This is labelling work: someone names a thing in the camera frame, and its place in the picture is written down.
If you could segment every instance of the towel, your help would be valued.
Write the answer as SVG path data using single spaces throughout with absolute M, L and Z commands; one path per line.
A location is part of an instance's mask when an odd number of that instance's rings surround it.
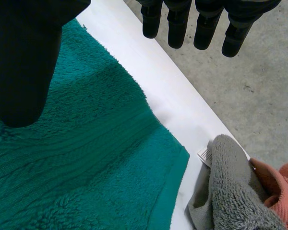
M 280 218 L 263 205 L 267 198 L 243 149 L 220 135 L 211 147 L 206 202 L 193 196 L 188 204 L 197 230 L 284 230 Z
M 279 171 L 270 165 L 251 158 L 255 173 L 270 197 L 264 204 L 274 210 L 288 229 L 288 163 Z
M 72 21 L 41 118 L 0 121 L 0 229 L 168 230 L 188 158 L 139 85 Z

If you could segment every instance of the white sheet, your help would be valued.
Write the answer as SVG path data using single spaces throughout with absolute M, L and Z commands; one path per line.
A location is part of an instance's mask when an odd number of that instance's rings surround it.
M 186 206 L 202 167 L 196 153 L 218 134 L 231 133 L 160 45 L 142 35 L 141 22 L 123 0 L 92 0 L 77 20 L 139 83 L 154 114 L 190 153 L 171 230 L 191 230 Z

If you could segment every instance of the towel tag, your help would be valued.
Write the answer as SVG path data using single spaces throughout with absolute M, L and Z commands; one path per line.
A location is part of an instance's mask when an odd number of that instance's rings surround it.
M 210 149 L 208 149 L 207 147 L 203 148 L 197 153 L 197 155 L 205 165 L 211 168 L 212 154 Z

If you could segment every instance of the teal towel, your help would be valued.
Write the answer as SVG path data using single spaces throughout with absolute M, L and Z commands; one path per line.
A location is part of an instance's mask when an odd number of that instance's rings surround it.
M 0 229 L 168 230 L 188 158 L 138 84 L 72 21 L 40 120 L 0 121 Z

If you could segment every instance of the gray floor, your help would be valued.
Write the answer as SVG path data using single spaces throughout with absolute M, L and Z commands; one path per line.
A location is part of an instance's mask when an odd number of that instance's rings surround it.
M 125 2 L 142 20 L 141 6 L 135 0 Z M 225 12 L 206 51 L 193 46 L 195 7 L 179 50 L 167 44 L 166 17 L 164 6 L 156 40 L 248 154 L 276 168 L 288 162 L 288 0 L 253 25 L 235 58 L 221 54 L 228 27 Z

